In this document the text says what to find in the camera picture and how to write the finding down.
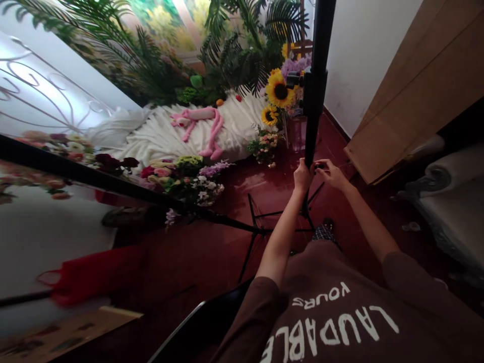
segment pink panther plush toy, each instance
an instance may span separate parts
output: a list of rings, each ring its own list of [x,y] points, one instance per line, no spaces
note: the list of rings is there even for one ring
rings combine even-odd
[[[210,160],[218,160],[222,156],[223,150],[217,145],[215,142],[215,137],[218,135],[220,129],[223,126],[223,117],[220,116],[220,113],[216,108],[213,107],[205,107],[195,110],[186,109],[181,114],[175,113],[171,116],[173,122],[171,123],[174,127],[186,127],[188,126],[187,131],[181,138],[183,142],[188,142],[190,138],[190,134],[192,133],[195,125],[198,121],[204,119],[211,119],[215,118],[213,122],[212,129],[210,131],[210,140],[208,143],[208,147],[205,150],[200,151],[198,154],[203,157],[209,157]]]

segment red bag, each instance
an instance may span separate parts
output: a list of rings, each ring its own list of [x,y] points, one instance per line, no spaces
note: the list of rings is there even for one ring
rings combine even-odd
[[[131,284],[140,276],[142,249],[122,247],[62,263],[60,270],[46,271],[37,281],[52,287],[51,297],[61,306],[78,304],[90,297],[106,295]],[[58,274],[58,282],[45,279]]]

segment plaid pants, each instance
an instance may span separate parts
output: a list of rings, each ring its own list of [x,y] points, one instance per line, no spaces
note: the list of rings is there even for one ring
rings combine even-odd
[[[311,240],[319,240],[319,239],[330,240],[339,248],[339,250],[341,250],[341,246],[339,245],[338,242],[336,242],[336,239],[334,238],[333,233],[331,233],[328,227],[326,227],[323,224],[321,224],[318,228],[316,228],[316,232],[314,233],[314,236]]]

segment brown t-shirt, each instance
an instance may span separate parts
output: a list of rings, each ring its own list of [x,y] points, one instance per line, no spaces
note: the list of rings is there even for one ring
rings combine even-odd
[[[329,241],[291,257],[283,288],[254,279],[212,362],[484,361],[484,321],[415,260],[391,253],[385,290]]]

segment wooden door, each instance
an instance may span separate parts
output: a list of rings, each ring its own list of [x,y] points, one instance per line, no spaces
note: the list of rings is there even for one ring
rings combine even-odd
[[[483,10],[484,0],[423,0],[345,148],[367,183],[484,96]]]

